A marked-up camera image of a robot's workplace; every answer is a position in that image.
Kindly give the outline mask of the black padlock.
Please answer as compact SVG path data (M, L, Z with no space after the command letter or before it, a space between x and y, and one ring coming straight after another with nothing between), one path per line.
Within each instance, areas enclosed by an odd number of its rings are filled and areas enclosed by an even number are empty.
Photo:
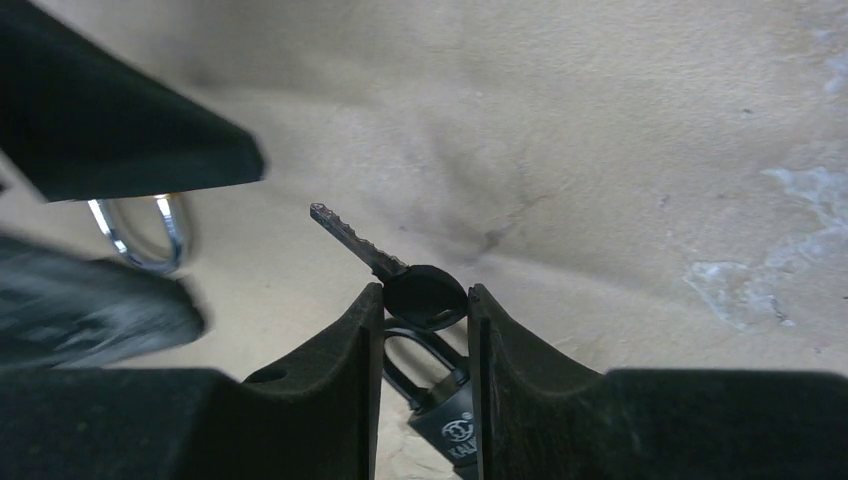
M418 331L396 319L384 324L384 337L410 340L430 354L449 374L430 388L416 385L388 358L383 358L383 378L409 404L407 424L453 466L462 479L477 479L478 449L473 406L473 385L468 358L434 332Z

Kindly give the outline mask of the black-headed silver key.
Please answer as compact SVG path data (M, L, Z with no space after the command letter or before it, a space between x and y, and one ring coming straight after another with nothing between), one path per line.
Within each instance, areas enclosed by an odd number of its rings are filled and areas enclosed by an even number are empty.
M467 315L465 288L448 272L423 264L408 265L378 249L323 203L310 217L371 269L383 285L385 309L418 330L438 331Z

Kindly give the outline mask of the large brass padlock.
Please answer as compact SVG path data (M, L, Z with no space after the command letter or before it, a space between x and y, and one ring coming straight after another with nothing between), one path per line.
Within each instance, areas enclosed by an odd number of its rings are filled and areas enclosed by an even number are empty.
M158 219L144 220L131 204L149 204ZM193 226L188 202L179 193L87 202L100 232L129 265L156 275L170 275L191 258Z

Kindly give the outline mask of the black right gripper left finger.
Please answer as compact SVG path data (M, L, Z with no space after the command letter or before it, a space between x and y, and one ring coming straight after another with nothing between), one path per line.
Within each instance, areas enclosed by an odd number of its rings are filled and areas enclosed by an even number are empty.
M214 369L17 370L1 377L5 479L370 479L383 298L367 285L243 381Z

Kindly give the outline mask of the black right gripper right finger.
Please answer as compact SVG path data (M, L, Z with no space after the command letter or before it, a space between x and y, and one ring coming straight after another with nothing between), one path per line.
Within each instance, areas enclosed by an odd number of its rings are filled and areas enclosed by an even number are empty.
M483 479L843 479L847 380L826 372L596 372L469 292Z

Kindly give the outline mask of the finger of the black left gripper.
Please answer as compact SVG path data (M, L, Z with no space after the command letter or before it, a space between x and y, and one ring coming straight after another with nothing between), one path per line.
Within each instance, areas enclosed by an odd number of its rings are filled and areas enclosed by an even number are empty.
M1 367L89 368L199 339L185 286L110 260L1 236Z
M51 202L259 181L246 130L29 1L1 5L1 149Z

